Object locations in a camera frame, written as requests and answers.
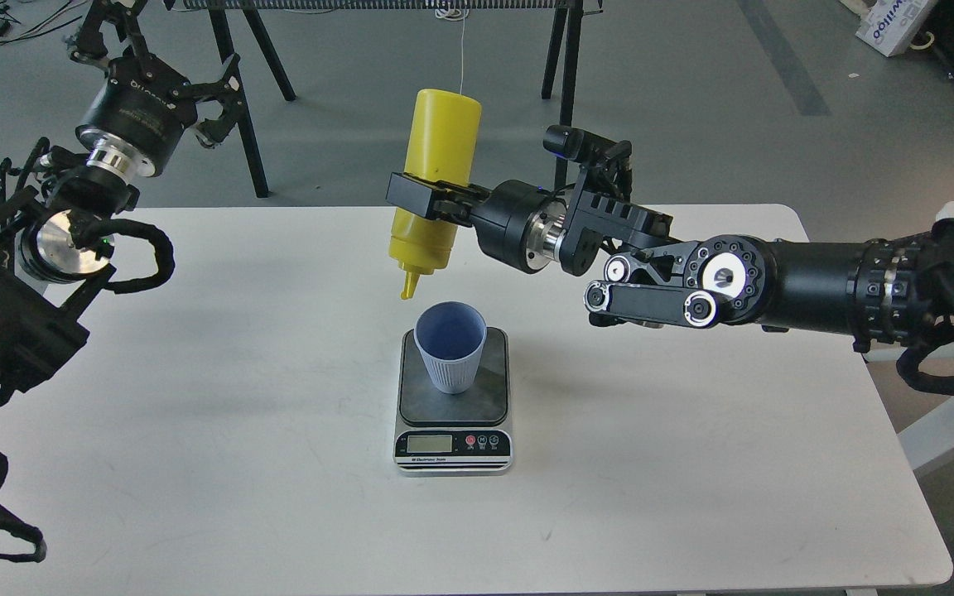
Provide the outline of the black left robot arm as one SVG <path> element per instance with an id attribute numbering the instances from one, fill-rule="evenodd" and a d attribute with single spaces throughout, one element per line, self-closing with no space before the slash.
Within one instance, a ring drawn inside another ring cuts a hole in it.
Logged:
<path id="1" fill-rule="evenodd" d="M 176 264 L 159 228 L 123 218 L 138 177 L 161 175 L 186 131 L 227 139 L 247 114 L 239 56 L 194 83 L 148 49 L 142 1 L 94 1 L 70 38 L 104 84 L 75 135 L 82 151 L 37 141 L 22 166 L 0 163 L 0 406 L 53 377 L 87 343 L 80 316 L 101 291 L 164 286 Z"/>

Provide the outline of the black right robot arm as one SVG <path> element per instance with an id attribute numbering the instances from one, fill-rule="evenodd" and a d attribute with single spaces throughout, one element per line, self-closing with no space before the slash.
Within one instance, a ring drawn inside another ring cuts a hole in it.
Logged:
<path id="1" fill-rule="evenodd" d="M 584 296 L 595 327 L 758 324 L 849 335 L 859 353 L 901 344 L 902 380 L 954 397 L 954 218 L 898 240 L 684 242 L 669 215 L 631 200 L 629 141 L 553 125 L 542 144 L 579 166 L 569 199 L 518 180 L 485 189 L 395 173 L 388 203 L 472 228 L 484 254 L 526 274 L 556 262 L 583 275 L 607 252 Z"/>

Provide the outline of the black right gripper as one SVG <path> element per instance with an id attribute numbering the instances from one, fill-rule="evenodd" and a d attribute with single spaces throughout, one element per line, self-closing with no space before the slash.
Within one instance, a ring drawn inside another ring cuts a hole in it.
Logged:
<path id="1" fill-rule="evenodd" d="M 566 214 L 563 199 L 520 180 L 491 191 L 402 172 L 390 175 L 386 203 L 434 222 L 473 227 L 484 254 L 525 274 L 554 260 L 547 234 L 561 232 Z"/>

